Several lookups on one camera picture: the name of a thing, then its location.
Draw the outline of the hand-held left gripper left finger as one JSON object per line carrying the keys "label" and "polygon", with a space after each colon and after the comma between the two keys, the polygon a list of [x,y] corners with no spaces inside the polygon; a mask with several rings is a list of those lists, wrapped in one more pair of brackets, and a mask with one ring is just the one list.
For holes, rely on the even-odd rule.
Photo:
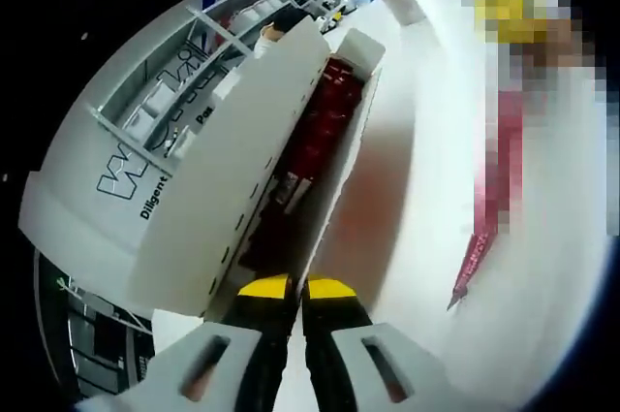
{"label": "hand-held left gripper left finger", "polygon": [[157,354],[136,386],[94,399],[97,411],[270,411],[288,357],[294,283],[257,279],[219,323],[204,322]]}

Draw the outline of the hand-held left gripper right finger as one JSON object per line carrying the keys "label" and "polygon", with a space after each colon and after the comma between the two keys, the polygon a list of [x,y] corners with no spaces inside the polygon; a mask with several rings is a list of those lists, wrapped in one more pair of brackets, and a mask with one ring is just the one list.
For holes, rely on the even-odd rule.
{"label": "hand-held left gripper right finger", "polygon": [[478,411],[441,362],[387,323],[375,324],[356,292],[310,277],[302,290],[305,362],[321,411]]}

